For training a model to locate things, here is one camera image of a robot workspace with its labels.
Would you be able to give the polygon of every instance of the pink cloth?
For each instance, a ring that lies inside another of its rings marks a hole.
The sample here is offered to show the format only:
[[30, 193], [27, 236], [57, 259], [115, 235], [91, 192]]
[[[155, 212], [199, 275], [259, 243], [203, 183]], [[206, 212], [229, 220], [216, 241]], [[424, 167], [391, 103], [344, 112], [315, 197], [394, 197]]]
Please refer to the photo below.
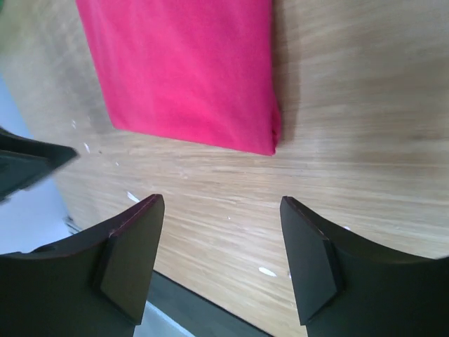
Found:
[[76, 0], [113, 125], [272, 155], [272, 0]]

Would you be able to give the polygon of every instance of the folded cloth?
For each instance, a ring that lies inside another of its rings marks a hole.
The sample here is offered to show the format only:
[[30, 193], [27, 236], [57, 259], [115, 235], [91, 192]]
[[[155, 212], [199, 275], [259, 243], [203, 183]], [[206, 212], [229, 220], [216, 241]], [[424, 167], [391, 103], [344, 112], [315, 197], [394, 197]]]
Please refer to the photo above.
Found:
[[272, 0], [76, 0], [116, 128], [272, 155]]

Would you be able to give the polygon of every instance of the black plastic object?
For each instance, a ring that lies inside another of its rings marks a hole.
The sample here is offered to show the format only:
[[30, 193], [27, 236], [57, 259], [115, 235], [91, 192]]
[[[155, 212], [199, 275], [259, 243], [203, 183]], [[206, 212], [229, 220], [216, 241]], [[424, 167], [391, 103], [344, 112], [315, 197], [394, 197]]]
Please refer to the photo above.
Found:
[[309, 337], [449, 336], [449, 258], [376, 244], [292, 197], [282, 199], [281, 222]]
[[19, 137], [0, 128], [0, 201], [45, 178], [76, 156], [71, 147]]
[[0, 336], [131, 337], [142, 321], [163, 198], [31, 253], [0, 256]]

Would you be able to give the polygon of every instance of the wooden table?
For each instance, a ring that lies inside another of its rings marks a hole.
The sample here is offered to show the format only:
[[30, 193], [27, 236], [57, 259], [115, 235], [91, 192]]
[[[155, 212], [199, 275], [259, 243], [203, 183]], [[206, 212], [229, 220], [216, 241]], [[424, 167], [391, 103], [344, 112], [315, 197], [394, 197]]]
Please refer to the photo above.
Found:
[[80, 152], [56, 176], [79, 226], [131, 206], [128, 192], [162, 193], [156, 270], [275, 336], [305, 336], [282, 195], [381, 244], [449, 252], [449, 4], [274, 7], [272, 158], [114, 130], [72, 0], [7, 1], [0, 71], [36, 138]]

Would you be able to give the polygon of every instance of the wood grain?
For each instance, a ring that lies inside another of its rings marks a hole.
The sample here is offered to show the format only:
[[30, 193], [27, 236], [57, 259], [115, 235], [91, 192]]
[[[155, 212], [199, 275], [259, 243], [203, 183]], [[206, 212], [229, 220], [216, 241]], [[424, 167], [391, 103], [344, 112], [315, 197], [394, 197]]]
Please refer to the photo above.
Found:
[[78, 225], [131, 206], [128, 191], [162, 193], [156, 269], [275, 336], [305, 336], [282, 195], [381, 244], [449, 252], [448, 18], [434, 0], [275, 1], [272, 158], [114, 130], [73, 1], [7, 1], [0, 70], [36, 138], [81, 153], [57, 174]]

